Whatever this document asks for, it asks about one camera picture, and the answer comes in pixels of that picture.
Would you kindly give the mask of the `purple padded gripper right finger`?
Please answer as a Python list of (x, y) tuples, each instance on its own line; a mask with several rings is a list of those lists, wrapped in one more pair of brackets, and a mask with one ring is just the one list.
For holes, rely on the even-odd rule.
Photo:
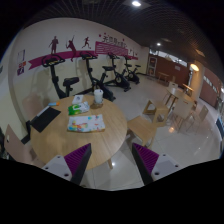
[(181, 169), (180, 164), (168, 154), (157, 154), (137, 143), (132, 144), (132, 154), (145, 185)]

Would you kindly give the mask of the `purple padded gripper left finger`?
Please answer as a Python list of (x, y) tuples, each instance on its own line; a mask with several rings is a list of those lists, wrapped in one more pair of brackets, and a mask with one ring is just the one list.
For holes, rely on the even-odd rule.
[(91, 144), (88, 143), (66, 156), (56, 155), (43, 166), (42, 169), (79, 185), (82, 181), (91, 154)]

